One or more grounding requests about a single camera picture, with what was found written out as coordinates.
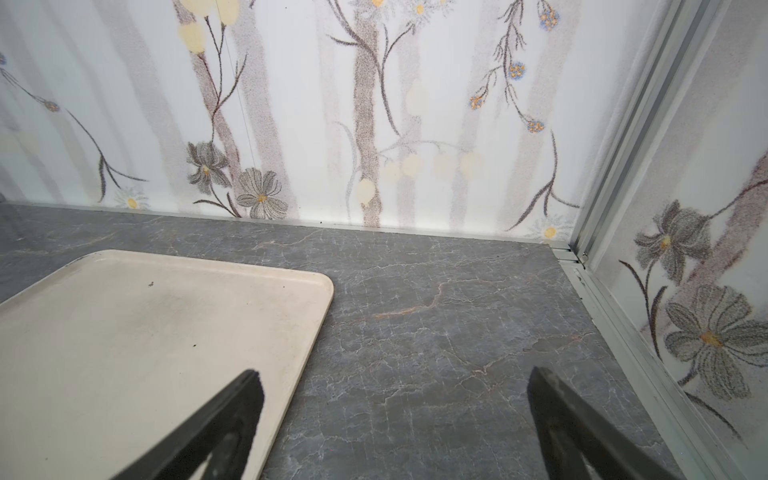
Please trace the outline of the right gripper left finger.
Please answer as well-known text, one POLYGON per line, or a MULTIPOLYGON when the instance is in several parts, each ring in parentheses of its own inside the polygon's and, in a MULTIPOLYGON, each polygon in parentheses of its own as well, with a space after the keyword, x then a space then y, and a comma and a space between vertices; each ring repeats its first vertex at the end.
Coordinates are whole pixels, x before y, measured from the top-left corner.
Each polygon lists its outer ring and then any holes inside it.
POLYGON ((257 371, 243 371, 117 479, 240 479, 255 438, 265 394, 257 371))

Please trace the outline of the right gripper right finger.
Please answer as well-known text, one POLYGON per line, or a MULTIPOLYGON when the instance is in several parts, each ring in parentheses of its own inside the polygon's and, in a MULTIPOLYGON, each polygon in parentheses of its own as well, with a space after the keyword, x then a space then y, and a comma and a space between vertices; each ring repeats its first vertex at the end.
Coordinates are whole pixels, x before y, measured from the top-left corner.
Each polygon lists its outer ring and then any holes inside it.
POLYGON ((551 479, 671 479, 554 372, 532 369, 527 398, 551 479))

